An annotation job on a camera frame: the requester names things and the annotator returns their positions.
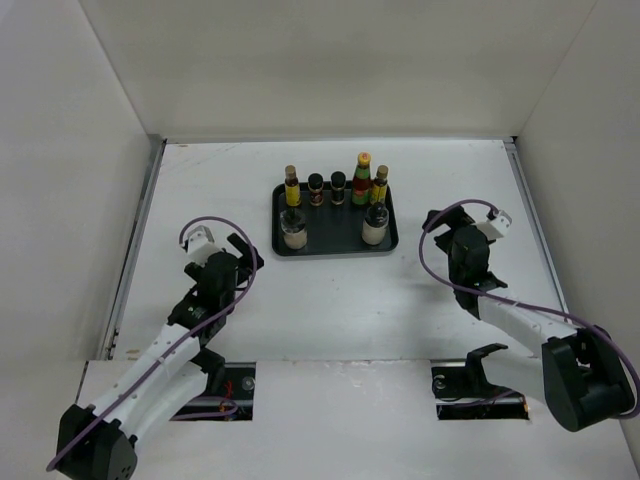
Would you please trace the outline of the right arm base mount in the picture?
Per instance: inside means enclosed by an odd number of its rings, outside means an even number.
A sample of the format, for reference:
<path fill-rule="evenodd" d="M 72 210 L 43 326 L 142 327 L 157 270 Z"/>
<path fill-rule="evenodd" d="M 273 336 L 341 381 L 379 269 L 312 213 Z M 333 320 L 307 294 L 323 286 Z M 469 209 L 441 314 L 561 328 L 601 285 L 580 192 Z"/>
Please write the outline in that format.
<path fill-rule="evenodd" d="M 464 360 L 431 365 L 432 393 L 440 421 L 528 420 L 526 398 L 487 380 L 482 361 L 507 350 L 493 343 L 469 352 Z"/>

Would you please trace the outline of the small brown spice jar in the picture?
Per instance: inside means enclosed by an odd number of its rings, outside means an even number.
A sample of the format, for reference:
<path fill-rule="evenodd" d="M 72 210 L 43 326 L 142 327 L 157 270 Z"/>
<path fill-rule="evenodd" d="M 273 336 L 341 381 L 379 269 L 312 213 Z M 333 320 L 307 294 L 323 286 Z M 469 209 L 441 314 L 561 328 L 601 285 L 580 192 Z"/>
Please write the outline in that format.
<path fill-rule="evenodd" d="M 319 173 L 312 173 L 308 177 L 309 203 L 311 206 L 319 207 L 323 203 L 324 179 Z"/>

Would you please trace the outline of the small dark spice jar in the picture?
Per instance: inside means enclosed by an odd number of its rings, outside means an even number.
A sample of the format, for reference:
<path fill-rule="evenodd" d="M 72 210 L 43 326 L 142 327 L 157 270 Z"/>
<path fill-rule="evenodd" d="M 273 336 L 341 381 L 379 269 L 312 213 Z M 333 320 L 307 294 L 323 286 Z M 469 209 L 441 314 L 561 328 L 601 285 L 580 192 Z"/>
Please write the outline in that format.
<path fill-rule="evenodd" d="M 342 205 L 345 201 L 346 176 L 341 171 L 335 171 L 330 178 L 331 203 L 335 206 Z"/>

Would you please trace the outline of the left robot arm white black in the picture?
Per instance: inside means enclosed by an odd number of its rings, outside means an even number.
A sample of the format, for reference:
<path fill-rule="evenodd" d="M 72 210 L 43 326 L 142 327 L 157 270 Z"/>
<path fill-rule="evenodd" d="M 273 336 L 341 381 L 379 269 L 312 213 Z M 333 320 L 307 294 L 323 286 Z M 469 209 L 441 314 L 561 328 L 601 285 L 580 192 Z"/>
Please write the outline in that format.
<path fill-rule="evenodd" d="M 203 226 L 180 240 L 193 286 L 125 374 L 88 405 L 65 411 L 48 470 L 69 479 L 129 479 L 146 438 L 197 396 L 210 399 L 223 390 L 225 361 L 208 345 L 264 261 L 242 231 L 227 238 L 233 252 L 218 247 Z"/>

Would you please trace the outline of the small yellow-label bottle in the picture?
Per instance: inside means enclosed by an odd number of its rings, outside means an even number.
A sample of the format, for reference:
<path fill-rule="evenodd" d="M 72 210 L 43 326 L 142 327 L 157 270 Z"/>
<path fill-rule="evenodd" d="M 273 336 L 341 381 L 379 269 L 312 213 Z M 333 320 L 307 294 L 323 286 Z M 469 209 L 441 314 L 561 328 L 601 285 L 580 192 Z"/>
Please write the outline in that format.
<path fill-rule="evenodd" d="M 288 207 L 296 208 L 301 204 L 301 190 L 297 171 L 294 165 L 285 167 L 285 201 Z"/>
<path fill-rule="evenodd" d="M 388 190 L 389 168 L 386 165 L 380 165 L 377 169 L 376 176 L 372 181 L 370 188 L 370 204 L 385 204 Z"/>

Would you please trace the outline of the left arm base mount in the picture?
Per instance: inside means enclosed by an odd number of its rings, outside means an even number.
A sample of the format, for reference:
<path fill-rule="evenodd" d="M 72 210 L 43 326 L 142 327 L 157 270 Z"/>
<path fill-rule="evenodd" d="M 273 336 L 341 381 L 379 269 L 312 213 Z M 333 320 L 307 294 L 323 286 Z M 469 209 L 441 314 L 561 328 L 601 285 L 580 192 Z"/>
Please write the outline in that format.
<path fill-rule="evenodd" d="M 257 365 L 227 363 L 219 380 L 211 380 L 204 393 L 190 400 L 173 421 L 251 421 L 254 411 Z"/>

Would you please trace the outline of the aluminium table rail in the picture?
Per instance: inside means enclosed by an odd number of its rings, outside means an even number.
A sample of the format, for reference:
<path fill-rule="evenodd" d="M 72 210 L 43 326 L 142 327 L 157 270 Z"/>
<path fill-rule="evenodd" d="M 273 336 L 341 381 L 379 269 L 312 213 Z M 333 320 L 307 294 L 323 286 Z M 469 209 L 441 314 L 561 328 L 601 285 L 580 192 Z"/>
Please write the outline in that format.
<path fill-rule="evenodd" d="M 144 235 L 145 225 L 151 208 L 154 190 L 157 184 L 159 170 L 166 147 L 167 140 L 159 134 L 151 134 L 148 136 L 148 139 L 151 146 L 150 155 L 147 161 L 140 197 L 136 206 L 136 212 L 125 252 L 124 263 L 113 295 L 113 301 L 106 317 L 104 336 L 100 345 L 100 350 L 97 353 L 98 360 L 111 360 L 113 358 L 119 336 L 120 325 L 124 315 L 124 309 L 126 307 Z"/>
<path fill-rule="evenodd" d="M 565 295 L 564 295 L 562 286 L 560 284 L 559 277 L 557 275 L 557 271 L 551 256 L 551 252 L 549 250 L 548 242 L 546 240 L 546 237 L 540 222 L 540 218 L 533 201 L 531 190 L 529 188 L 527 179 L 524 174 L 524 170 L 522 167 L 522 162 L 520 159 L 518 146 L 517 146 L 517 138 L 508 137 L 503 141 L 503 144 L 504 144 L 505 151 L 509 159 L 509 163 L 513 171 L 518 189 L 520 191 L 520 196 L 524 203 L 524 209 L 527 214 L 528 222 L 533 230 L 533 235 L 536 241 L 539 255 L 543 260 L 545 273 L 548 277 L 548 280 L 553 286 L 555 297 L 560 305 L 560 309 L 563 311 L 566 311 L 567 303 L 566 303 Z"/>

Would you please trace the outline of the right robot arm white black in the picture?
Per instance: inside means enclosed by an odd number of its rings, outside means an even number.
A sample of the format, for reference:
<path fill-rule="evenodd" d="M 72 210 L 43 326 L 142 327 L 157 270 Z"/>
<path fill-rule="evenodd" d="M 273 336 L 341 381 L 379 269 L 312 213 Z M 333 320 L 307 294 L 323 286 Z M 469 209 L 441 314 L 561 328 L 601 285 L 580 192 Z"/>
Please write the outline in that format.
<path fill-rule="evenodd" d="M 490 247 L 505 237 L 511 217 L 493 204 L 476 221 L 459 201 L 432 210 L 422 233 L 446 226 L 435 237 L 447 256 L 443 284 L 458 305 L 474 318 L 503 331 L 531 352 L 514 364 L 483 361 L 503 350 L 494 344 L 473 351 L 464 370 L 464 384 L 473 394 L 489 394 L 500 376 L 516 382 L 516 391 L 543 402 L 566 430 L 577 432 L 607 419 L 626 420 L 639 414 L 639 374 L 609 334 L 579 317 L 510 298 L 508 286 L 489 269 Z"/>

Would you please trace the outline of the black plastic tray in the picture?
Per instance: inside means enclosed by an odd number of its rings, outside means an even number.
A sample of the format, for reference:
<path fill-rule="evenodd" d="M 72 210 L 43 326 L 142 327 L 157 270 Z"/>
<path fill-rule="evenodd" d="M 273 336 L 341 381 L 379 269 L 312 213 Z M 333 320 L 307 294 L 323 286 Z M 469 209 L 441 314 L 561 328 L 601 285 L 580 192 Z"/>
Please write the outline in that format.
<path fill-rule="evenodd" d="M 271 245 L 272 250 L 281 257 L 335 256 L 382 254 L 393 251 L 399 243 L 399 233 L 394 211 L 393 196 L 388 189 L 385 202 L 389 212 L 389 223 L 382 242 L 371 246 L 361 238 L 365 208 L 353 205 L 350 201 L 351 181 L 346 182 L 346 200 L 341 205 L 331 203 L 331 184 L 324 182 L 324 201 L 319 207 L 309 203 L 308 184 L 300 184 L 302 203 L 299 209 L 307 223 L 307 244 L 299 250 L 286 246 L 280 224 L 280 214 L 286 210 L 285 185 L 277 185 L 272 192 Z"/>

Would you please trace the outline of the tall green sauce bottle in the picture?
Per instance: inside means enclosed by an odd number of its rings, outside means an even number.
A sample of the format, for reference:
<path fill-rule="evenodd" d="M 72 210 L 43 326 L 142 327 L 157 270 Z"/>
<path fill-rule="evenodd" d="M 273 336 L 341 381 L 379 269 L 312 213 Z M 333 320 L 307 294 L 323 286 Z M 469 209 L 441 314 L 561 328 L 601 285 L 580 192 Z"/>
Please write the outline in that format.
<path fill-rule="evenodd" d="M 369 202 L 369 193 L 372 182 L 370 164 L 370 153 L 361 152 L 358 154 L 351 187 L 351 201 L 356 206 L 363 206 Z"/>

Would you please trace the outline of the left aluminium table rail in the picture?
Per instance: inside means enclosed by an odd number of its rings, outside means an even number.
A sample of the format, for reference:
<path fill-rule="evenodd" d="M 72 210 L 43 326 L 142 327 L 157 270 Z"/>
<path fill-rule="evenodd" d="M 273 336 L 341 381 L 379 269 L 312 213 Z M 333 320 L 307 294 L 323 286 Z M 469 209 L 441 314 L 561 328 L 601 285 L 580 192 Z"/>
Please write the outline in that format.
<path fill-rule="evenodd" d="M 97 353 L 98 360 L 111 360 L 113 358 L 119 336 L 120 325 L 124 315 L 124 309 L 126 307 L 144 235 L 145 225 L 151 208 L 154 190 L 157 184 L 159 170 L 166 147 L 167 140 L 159 134 L 151 134 L 148 136 L 148 139 L 151 146 L 150 155 L 147 161 L 140 197 L 136 206 L 136 212 L 125 252 L 124 263 L 113 295 L 113 301 L 106 317 L 104 336 L 100 345 L 100 350 Z"/>

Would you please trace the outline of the white shaker black cap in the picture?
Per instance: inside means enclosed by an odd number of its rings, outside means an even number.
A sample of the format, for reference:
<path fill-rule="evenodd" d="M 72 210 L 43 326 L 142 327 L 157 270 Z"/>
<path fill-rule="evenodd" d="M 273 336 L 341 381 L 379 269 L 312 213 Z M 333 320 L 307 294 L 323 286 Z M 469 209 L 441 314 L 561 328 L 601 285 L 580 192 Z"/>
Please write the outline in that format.
<path fill-rule="evenodd" d="M 371 246 L 379 245 L 387 232 L 389 224 L 389 211 L 382 202 L 376 202 L 365 212 L 361 237 Z"/>
<path fill-rule="evenodd" d="M 285 245 L 300 250 L 307 244 L 307 222 L 304 212 L 289 207 L 280 214 L 280 229 Z"/>

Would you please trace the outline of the right aluminium table rail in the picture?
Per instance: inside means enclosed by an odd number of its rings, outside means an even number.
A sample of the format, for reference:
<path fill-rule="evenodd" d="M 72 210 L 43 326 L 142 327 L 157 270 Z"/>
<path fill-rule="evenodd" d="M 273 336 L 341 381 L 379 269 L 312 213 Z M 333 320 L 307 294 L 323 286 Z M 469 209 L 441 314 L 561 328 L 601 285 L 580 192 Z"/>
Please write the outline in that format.
<path fill-rule="evenodd" d="M 524 209 L 527 214 L 528 222 L 533 230 L 533 235 L 536 241 L 539 255 L 543 260 L 545 273 L 548 277 L 548 280 L 553 286 L 555 297 L 560 305 L 560 309 L 563 311 L 566 311 L 567 303 L 566 303 L 565 295 L 564 295 L 562 286 L 560 284 L 559 277 L 557 275 L 557 271 L 551 256 L 551 252 L 549 250 L 548 242 L 546 240 L 546 237 L 540 222 L 540 218 L 533 201 L 531 190 L 529 188 L 527 179 L 524 174 L 524 170 L 522 167 L 522 162 L 520 159 L 518 146 L 517 146 L 517 138 L 508 137 L 503 141 L 503 144 L 504 144 L 505 151 L 509 159 L 509 163 L 513 171 L 518 189 L 520 191 L 520 196 L 524 203 Z"/>

